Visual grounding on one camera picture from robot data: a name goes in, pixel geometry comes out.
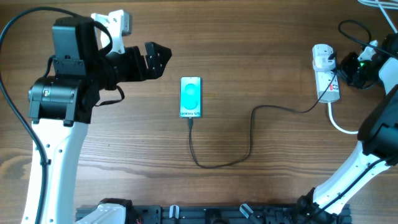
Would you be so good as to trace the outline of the Galaxy S25 smartphone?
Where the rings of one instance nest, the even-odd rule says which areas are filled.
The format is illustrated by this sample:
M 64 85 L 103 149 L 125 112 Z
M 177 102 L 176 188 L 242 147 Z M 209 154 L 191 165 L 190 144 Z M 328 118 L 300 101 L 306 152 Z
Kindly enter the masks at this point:
M 199 118 L 201 116 L 201 78 L 182 77 L 180 79 L 180 117 Z

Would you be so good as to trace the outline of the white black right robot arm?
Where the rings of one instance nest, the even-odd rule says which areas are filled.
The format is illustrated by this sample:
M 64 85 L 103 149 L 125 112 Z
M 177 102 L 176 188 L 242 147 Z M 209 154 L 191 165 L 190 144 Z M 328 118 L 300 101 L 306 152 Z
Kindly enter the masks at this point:
M 297 222 L 335 222 L 362 187 L 397 165 L 397 34 L 386 36 L 375 62 L 386 96 L 360 126 L 358 143 L 349 158 L 326 182 L 299 198 Z

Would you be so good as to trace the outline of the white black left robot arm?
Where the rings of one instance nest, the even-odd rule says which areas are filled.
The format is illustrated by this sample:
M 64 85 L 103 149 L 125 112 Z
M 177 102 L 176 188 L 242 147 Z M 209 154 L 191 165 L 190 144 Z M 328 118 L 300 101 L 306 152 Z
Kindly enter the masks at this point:
M 172 56 L 169 48 L 148 42 L 146 55 L 123 46 L 131 20 L 106 24 L 105 18 L 63 17 L 52 27 L 54 75 L 39 78 L 29 90 L 33 145 L 24 223 L 71 223 L 80 151 L 101 90 L 121 82 L 160 78 Z

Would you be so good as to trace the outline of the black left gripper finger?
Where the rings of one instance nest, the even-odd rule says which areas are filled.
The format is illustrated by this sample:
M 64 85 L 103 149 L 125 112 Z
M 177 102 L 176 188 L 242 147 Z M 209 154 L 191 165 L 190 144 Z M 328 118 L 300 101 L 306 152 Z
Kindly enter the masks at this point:
M 167 62 L 172 57 L 172 51 L 170 48 L 164 47 L 162 45 L 156 44 L 155 42 L 146 42 L 146 60 L 155 60 L 164 64 L 164 69 Z
M 147 62 L 148 69 L 146 71 L 147 79 L 155 80 L 160 78 L 164 72 L 164 64 L 155 60 Z

